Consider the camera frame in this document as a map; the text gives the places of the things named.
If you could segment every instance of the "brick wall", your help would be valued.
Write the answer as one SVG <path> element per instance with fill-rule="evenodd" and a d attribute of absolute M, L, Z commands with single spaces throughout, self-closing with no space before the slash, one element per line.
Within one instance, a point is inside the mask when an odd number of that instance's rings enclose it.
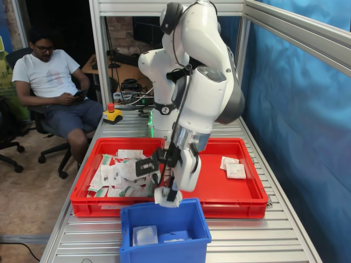
<path fill-rule="evenodd" d="M 131 55 L 141 54 L 152 47 L 133 38 L 133 21 L 131 16 L 108 17 L 112 48 L 120 53 Z"/>
<path fill-rule="evenodd" d="M 21 49 L 23 46 L 16 21 L 15 11 L 12 5 L 12 0 L 3 0 L 3 5 L 13 50 Z"/>

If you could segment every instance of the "denim shorts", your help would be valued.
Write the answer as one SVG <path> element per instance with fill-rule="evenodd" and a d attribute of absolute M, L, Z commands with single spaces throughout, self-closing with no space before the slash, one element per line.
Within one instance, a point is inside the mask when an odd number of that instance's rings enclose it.
<path fill-rule="evenodd" d="M 103 106 L 85 99 L 71 105 L 51 105 L 46 113 L 47 123 L 65 139 L 75 129 L 83 129 L 83 123 L 98 127 L 103 114 Z"/>

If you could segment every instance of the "blue tarp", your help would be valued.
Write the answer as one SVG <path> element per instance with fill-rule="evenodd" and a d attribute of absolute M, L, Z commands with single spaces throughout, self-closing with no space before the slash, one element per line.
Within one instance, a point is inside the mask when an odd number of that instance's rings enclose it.
<path fill-rule="evenodd" d="M 351 0 L 262 2 L 350 30 Z M 220 22 L 224 35 L 235 23 Z M 244 120 L 322 260 L 351 262 L 351 78 L 252 25 L 242 89 Z"/>

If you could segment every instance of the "eyeglasses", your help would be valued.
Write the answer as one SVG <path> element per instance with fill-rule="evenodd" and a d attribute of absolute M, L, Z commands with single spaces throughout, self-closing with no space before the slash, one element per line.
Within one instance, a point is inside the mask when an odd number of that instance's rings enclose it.
<path fill-rule="evenodd" d="M 37 46 L 37 45 L 35 45 L 38 49 L 39 49 L 39 51 L 40 52 L 42 52 L 42 53 L 46 53 L 46 51 L 49 51 L 49 52 L 52 52 L 53 50 L 54 50 L 54 47 L 40 47 L 40 46 Z"/>

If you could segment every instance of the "smartphone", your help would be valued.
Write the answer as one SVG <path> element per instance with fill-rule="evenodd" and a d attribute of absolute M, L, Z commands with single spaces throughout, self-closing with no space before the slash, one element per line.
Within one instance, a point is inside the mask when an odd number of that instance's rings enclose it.
<path fill-rule="evenodd" d="M 83 96 L 83 95 L 85 95 L 85 91 L 84 90 L 79 90 L 79 91 L 77 91 L 77 93 L 74 95 L 74 97 L 80 97 L 80 96 Z"/>

